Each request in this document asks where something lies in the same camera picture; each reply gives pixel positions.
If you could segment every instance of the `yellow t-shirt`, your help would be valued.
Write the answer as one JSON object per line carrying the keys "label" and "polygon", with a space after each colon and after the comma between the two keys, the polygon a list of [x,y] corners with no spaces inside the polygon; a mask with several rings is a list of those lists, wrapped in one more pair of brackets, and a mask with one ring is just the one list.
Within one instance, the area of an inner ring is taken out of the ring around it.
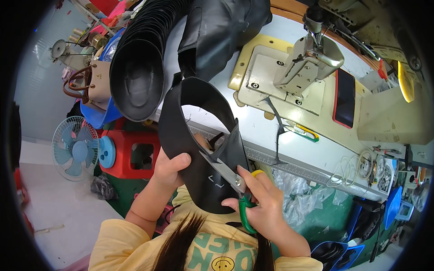
{"label": "yellow t-shirt", "polygon": [[[256,238],[227,222],[240,222],[237,213],[216,215],[199,209],[185,186],[178,188],[173,199],[176,208],[163,234],[150,239],[139,226],[125,220],[109,219],[101,224],[98,240],[90,257],[89,271],[151,270],[161,246],[179,222],[189,213],[206,216],[206,220],[187,252],[187,271],[249,271],[257,254]],[[279,257],[276,271],[321,271],[322,263],[309,257]]]}

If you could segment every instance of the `person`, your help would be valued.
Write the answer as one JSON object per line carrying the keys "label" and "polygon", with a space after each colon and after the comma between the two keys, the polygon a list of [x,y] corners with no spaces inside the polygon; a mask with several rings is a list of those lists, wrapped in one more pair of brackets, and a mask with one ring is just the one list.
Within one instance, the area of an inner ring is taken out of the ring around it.
{"label": "person", "polygon": [[[203,147],[203,137],[194,137]],[[225,199],[234,213],[217,215],[198,208],[191,200],[178,171],[190,165],[182,153],[169,159],[160,149],[154,175],[134,200],[125,220],[103,221],[92,251],[89,270],[194,270],[194,271],[321,271],[322,263],[310,257],[306,239],[292,230],[282,215],[283,192],[265,173],[254,178],[238,166],[252,201],[259,205],[246,209],[247,220],[258,231],[251,236],[236,228],[240,222],[238,199]],[[152,239],[157,220],[175,190],[178,206],[163,233]],[[281,257],[273,260],[270,242]]]}

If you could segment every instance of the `red phone case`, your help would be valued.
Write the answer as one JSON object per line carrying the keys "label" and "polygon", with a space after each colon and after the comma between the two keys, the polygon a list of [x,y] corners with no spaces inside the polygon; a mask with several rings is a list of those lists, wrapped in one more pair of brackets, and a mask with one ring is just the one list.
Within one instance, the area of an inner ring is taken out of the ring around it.
{"label": "red phone case", "polygon": [[342,122],[336,120],[336,118],[335,118],[336,117],[336,105],[337,105],[337,102],[338,102],[338,75],[339,75],[339,70],[336,70],[335,105],[333,106],[332,119],[333,119],[334,122],[339,123],[340,125],[345,126],[348,129],[352,129],[352,127],[349,127],[348,125],[343,124]]}

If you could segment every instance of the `white table surface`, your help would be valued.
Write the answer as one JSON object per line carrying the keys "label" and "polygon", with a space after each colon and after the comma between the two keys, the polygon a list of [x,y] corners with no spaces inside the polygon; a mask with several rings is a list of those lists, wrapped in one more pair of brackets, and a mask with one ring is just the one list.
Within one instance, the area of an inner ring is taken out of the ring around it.
{"label": "white table surface", "polygon": [[[168,38],[164,55],[166,90],[171,86],[173,74],[180,71],[177,50],[182,38],[185,22],[186,17],[180,20]],[[272,22],[264,26],[261,33],[288,41],[292,44],[294,44],[297,39],[307,34],[302,24],[277,15],[273,15]],[[366,75],[367,72],[372,71],[372,69],[354,53],[340,44],[338,44],[338,46],[345,58],[343,69],[352,74],[357,80]],[[234,116],[239,120],[242,139],[275,151],[276,132],[279,126],[276,118],[269,121],[264,118],[263,111],[249,106],[237,106],[233,98],[234,90],[227,87],[238,54],[239,52],[234,53],[232,59],[227,63],[226,68],[212,78],[210,83],[213,84],[229,102]],[[194,106],[183,106],[183,112],[186,119],[191,119],[193,122],[222,132],[227,132],[227,129],[215,116],[203,109]],[[320,136],[319,142],[314,143],[290,132],[281,135],[279,138],[279,155],[302,161],[328,173],[335,172],[343,157],[356,156],[356,154],[349,149],[328,138]]]}

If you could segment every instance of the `red plastic stool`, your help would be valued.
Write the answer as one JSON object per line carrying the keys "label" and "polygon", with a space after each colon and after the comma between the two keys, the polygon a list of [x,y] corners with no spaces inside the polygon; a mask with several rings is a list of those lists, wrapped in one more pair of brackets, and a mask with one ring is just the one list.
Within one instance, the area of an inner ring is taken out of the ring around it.
{"label": "red plastic stool", "polygon": [[[143,131],[122,131],[125,118],[118,119],[114,130],[105,130],[102,135],[108,136],[113,140],[116,148],[115,163],[110,168],[104,168],[101,164],[101,170],[120,179],[150,179],[154,174],[155,162],[160,152],[160,141],[157,132]],[[131,152],[133,144],[152,145],[153,158],[152,169],[133,169],[131,163]]]}

